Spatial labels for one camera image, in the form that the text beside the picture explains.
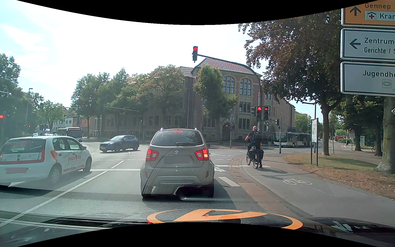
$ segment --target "asphalt road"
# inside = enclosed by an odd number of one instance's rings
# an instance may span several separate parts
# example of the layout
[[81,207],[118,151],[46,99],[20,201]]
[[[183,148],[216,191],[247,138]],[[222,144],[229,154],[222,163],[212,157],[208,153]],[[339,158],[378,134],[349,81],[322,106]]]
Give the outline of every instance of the asphalt road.
[[[0,210],[18,215],[85,215],[139,220],[165,210],[265,211],[242,186],[234,182],[228,171],[230,161],[245,155],[245,149],[210,149],[210,158],[216,166],[212,199],[199,196],[143,199],[140,194],[140,167],[145,162],[147,145],[141,145],[137,151],[107,153],[98,150],[97,142],[85,142],[83,145],[93,157],[90,173],[76,171],[68,174],[52,190],[40,189],[42,185],[39,182],[13,183],[7,190],[0,190]],[[283,150],[310,152],[310,149]],[[278,149],[266,152],[278,152]]]

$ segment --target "bicycle symbol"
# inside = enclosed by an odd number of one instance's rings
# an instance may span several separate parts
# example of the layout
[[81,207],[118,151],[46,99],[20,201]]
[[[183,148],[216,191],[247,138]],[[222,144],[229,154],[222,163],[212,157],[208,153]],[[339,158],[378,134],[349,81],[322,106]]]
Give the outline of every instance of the bicycle symbol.
[[306,185],[311,185],[311,182],[303,181],[303,180],[296,180],[296,179],[284,179],[283,182],[290,184],[290,185],[296,185],[297,183],[299,184],[306,184]]

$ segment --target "dark blue suv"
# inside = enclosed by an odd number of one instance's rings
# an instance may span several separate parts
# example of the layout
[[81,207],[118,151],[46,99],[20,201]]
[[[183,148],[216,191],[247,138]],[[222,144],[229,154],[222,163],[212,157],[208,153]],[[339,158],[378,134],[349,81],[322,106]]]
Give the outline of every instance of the dark blue suv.
[[134,135],[118,135],[109,141],[100,143],[100,151],[105,153],[107,151],[120,151],[126,149],[138,150],[140,142]]

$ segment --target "arrow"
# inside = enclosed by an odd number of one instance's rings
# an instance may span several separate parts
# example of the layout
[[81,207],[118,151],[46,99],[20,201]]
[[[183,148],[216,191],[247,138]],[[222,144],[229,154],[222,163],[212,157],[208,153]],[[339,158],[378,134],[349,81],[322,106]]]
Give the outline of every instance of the arrow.
[[353,11],[355,12],[355,16],[358,16],[358,11],[359,11],[359,13],[361,13],[361,10],[358,9],[357,6],[355,6],[354,8],[352,8],[352,9],[350,10],[350,13],[353,12]]
[[353,46],[353,48],[355,48],[355,49],[357,49],[357,47],[355,46],[355,44],[356,44],[356,45],[360,45],[360,44],[361,44],[361,43],[355,43],[356,40],[358,40],[358,39],[354,39],[352,42],[350,42],[350,45]]

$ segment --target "car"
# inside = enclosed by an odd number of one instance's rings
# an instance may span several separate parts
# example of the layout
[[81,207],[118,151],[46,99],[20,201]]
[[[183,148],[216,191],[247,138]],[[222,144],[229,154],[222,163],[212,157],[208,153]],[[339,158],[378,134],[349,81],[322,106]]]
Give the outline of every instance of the car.
[[109,141],[100,143],[100,151],[105,153],[107,151],[120,151],[126,149],[138,150],[140,142],[134,135],[118,135]]
[[69,136],[9,139],[0,150],[0,189],[11,183],[45,180],[55,185],[61,175],[91,170],[91,153]]
[[209,145],[197,129],[161,129],[152,138],[140,169],[141,196],[177,195],[198,188],[214,196],[214,164]]

